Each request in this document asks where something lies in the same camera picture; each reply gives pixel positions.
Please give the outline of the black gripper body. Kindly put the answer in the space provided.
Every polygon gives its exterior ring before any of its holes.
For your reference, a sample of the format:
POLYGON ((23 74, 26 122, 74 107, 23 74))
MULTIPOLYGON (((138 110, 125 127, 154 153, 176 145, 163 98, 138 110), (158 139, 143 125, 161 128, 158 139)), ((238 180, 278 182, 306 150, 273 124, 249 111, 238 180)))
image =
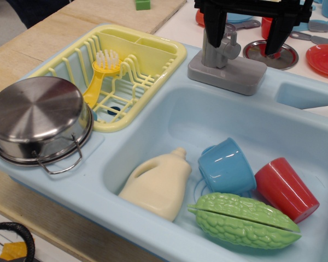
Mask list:
POLYGON ((228 13, 307 22, 312 1, 194 1, 208 21, 226 21, 228 13))

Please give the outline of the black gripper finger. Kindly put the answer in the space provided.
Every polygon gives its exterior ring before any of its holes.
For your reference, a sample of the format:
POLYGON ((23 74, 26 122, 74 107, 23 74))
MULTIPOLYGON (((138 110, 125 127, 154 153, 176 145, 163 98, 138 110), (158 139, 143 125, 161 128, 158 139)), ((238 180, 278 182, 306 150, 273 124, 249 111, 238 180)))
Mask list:
POLYGON ((218 48, 225 33, 227 12, 220 7, 205 7, 203 13, 208 42, 218 48))
POLYGON ((294 26, 294 18, 290 15, 272 18, 270 30, 266 40, 265 54, 272 55, 279 52, 294 26))

